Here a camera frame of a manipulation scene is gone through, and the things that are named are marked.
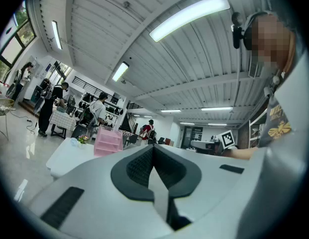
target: cable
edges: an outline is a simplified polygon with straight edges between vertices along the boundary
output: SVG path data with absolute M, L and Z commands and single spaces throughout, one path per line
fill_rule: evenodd
M 19 117 L 19 116 L 13 114 L 11 111 L 10 111 L 10 113 L 11 113 L 13 116 L 15 116 L 15 117 L 17 117 L 17 118 L 19 118 L 19 119 L 21 119 L 21 118 L 27 118 L 28 120 L 30 120 L 27 116 Z M 36 122 L 36 125 L 35 125 L 35 128 L 34 128 L 34 129 L 29 129 L 29 127 L 33 126 L 33 121 L 30 120 L 29 122 L 31 123 L 31 125 L 28 125 L 28 126 L 26 127 L 26 129 L 29 130 L 29 131 L 31 132 L 31 134 L 35 134 L 34 130 L 35 130 L 36 127 L 37 127 L 38 119 L 37 119 L 37 122 Z

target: window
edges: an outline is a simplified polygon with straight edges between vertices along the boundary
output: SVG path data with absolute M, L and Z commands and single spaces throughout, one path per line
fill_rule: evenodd
M 27 44 L 30 43 L 35 37 L 31 29 L 30 22 L 27 22 L 23 27 L 21 27 L 17 34 L 25 46 L 27 46 Z
M 53 85 L 62 84 L 72 69 L 59 61 L 56 61 L 54 66 L 56 68 L 52 72 L 49 72 L 46 77 L 49 78 Z
M 35 38 L 35 33 L 29 21 L 25 1 L 16 10 L 11 18 L 12 35 L 0 45 L 0 81 L 5 82 L 9 71 L 14 66 L 19 56 L 23 53 L 27 45 Z
M 10 68 L 0 60 L 0 81 L 3 82 Z

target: corrugated metal ceiling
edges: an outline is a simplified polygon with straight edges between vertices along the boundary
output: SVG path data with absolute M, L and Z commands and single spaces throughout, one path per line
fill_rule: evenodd
M 237 50 L 232 46 L 231 13 L 238 11 L 246 18 L 250 13 L 266 8 L 261 0 L 228 0 L 230 10 L 195 20 L 157 43 L 149 36 L 149 32 L 161 22 L 198 1 L 200 0 L 40 0 L 39 3 L 47 39 L 53 37 L 51 21 L 55 20 L 63 41 L 63 50 L 57 48 L 54 40 L 49 42 L 50 47 L 47 48 L 60 54 L 66 62 L 73 63 L 73 68 L 82 68 L 81 73 L 89 70 L 104 80 L 110 76 L 112 81 L 111 72 L 116 69 L 117 63 L 126 61 L 130 67 L 120 80 L 125 79 L 130 88 L 125 88 L 119 82 L 111 82 L 112 85 L 136 98 L 167 89 L 166 95 L 139 100 L 142 106 L 153 110 L 161 110 L 162 107 L 190 109 L 255 106 L 267 83 L 266 79 L 240 81 L 236 100 L 236 81 L 216 82 L 214 85 L 168 93 L 168 88 L 172 86 L 210 77 L 236 75 L 238 57 Z M 146 24 L 144 31 L 132 40 L 132 45 L 124 52 L 135 32 L 169 2 L 170 8 L 166 11 L 162 9 L 157 18 L 149 25 Z M 68 11 L 71 14 L 70 22 L 65 21 Z M 68 39 L 68 44 L 73 48 L 65 43 L 69 32 L 71 39 Z M 244 48 L 241 50 L 240 71 L 247 72 L 249 54 Z M 243 120 L 248 113 L 176 116 L 180 120 Z

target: red shirt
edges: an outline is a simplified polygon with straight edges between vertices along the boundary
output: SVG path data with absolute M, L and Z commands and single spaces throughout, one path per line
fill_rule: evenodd
M 145 127 L 145 129 L 143 130 L 143 133 L 148 133 L 151 129 L 153 129 L 153 125 L 152 126 L 150 126 L 150 125 L 146 125 L 146 127 Z M 147 140 L 148 139 L 148 136 L 147 135 L 145 135 L 143 138 L 142 138 L 142 140 Z

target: ceiling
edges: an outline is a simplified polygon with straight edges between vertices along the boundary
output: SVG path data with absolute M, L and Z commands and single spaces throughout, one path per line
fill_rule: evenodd
M 181 109 L 179 121 L 240 125 L 263 102 L 268 79 L 248 77 L 250 54 L 232 45 L 231 14 L 268 9 L 265 0 L 228 0 L 231 8 L 197 19 L 155 42 L 149 32 L 200 0 L 33 0 L 49 52 L 75 70 L 155 113 Z M 52 38 L 58 22 L 63 49 Z M 114 82 L 118 65 L 130 67 Z M 233 112 L 199 108 L 233 106 Z

